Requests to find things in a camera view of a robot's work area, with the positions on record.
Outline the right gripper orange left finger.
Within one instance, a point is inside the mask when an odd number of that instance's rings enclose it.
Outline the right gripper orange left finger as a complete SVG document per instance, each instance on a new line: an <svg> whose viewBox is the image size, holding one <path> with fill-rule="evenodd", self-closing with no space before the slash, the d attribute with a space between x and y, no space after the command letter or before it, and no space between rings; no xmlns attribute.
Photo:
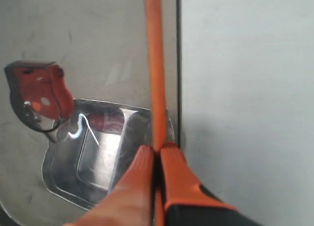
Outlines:
<svg viewBox="0 0 314 226"><path fill-rule="evenodd" d="M154 151L140 146L134 160L112 192L67 226L150 226Z"/></svg>

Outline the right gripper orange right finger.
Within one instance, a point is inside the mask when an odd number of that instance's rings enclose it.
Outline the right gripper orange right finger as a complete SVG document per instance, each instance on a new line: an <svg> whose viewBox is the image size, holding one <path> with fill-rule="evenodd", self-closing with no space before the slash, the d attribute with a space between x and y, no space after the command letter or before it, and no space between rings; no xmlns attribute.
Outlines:
<svg viewBox="0 0 314 226"><path fill-rule="evenodd" d="M166 226L258 226L213 195L192 172L174 143L160 151L165 183Z"/></svg>

